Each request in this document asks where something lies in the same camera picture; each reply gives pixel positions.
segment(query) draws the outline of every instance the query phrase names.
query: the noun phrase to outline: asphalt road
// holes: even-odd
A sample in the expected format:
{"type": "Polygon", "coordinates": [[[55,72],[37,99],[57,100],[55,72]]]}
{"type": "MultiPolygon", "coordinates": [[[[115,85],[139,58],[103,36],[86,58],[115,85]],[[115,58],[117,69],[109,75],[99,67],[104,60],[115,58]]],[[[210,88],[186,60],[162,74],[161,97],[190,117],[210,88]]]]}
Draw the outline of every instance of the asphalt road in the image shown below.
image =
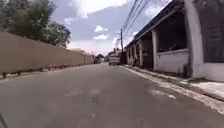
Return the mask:
{"type": "Polygon", "coordinates": [[[224,128],[189,97],[106,64],[0,81],[9,128],[224,128]]]}

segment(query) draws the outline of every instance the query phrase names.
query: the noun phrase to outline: fence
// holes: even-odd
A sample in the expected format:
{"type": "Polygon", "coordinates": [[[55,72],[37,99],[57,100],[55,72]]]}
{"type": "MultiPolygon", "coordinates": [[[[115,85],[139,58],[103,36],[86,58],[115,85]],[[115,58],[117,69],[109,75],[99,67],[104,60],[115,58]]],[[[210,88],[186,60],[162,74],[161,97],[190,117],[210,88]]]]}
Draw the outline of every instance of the fence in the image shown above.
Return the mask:
{"type": "Polygon", "coordinates": [[[93,57],[0,32],[0,73],[92,64],[93,57]]]}

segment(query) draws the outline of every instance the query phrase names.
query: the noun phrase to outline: sky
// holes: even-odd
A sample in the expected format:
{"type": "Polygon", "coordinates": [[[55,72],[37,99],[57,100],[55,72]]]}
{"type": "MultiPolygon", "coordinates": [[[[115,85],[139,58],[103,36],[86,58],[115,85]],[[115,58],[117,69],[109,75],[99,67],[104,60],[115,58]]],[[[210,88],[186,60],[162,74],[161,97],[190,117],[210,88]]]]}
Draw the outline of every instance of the sky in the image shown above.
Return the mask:
{"type": "MultiPolygon", "coordinates": [[[[68,49],[106,55],[115,47],[120,29],[134,0],[52,0],[57,8],[52,20],[71,31],[68,49]]],[[[124,32],[124,45],[171,0],[150,0],[134,24],[124,32]]]]}

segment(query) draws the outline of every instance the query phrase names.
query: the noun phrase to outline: white building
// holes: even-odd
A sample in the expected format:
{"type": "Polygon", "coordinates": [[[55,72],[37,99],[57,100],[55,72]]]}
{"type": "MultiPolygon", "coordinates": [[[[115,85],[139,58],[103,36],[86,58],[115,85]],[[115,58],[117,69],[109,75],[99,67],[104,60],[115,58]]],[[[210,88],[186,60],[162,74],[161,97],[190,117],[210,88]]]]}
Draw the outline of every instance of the white building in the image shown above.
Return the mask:
{"type": "Polygon", "coordinates": [[[224,3],[173,0],[126,46],[127,62],[224,82],[224,3]]]}

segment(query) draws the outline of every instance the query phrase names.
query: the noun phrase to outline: tree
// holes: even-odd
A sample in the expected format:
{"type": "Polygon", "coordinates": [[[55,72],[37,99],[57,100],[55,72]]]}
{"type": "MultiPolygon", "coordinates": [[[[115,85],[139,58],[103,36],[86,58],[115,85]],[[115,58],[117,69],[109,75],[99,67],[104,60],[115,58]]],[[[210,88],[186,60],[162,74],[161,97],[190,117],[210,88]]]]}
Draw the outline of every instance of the tree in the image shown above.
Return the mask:
{"type": "Polygon", "coordinates": [[[66,48],[71,32],[50,21],[54,10],[49,0],[0,0],[0,31],[66,48]]]}
{"type": "Polygon", "coordinates": [[[43,29],[47,26],[54,9],[54,4],[48,0],[34,1],[29,8],[15,13],[10,32],[43,41],[43,29]]]}
{"type": "Polygon", "coordinates": [[[54,46],[64,47],[70,43],[70,31],[61,24],[49,22],[43,31],[44,42],[54,46]]]}
{"type": "Polygon", "coordinates": [[[12,27],[13,17],[17,10],[26,9],[29,6],[29,0],[0,0],[1,30],[9,31],[12,27]]]}
{"type": "Polygon", "coordinates": [[[104,58],[104,56],[102,54],[98,54],[97,58],[104,58]]]}

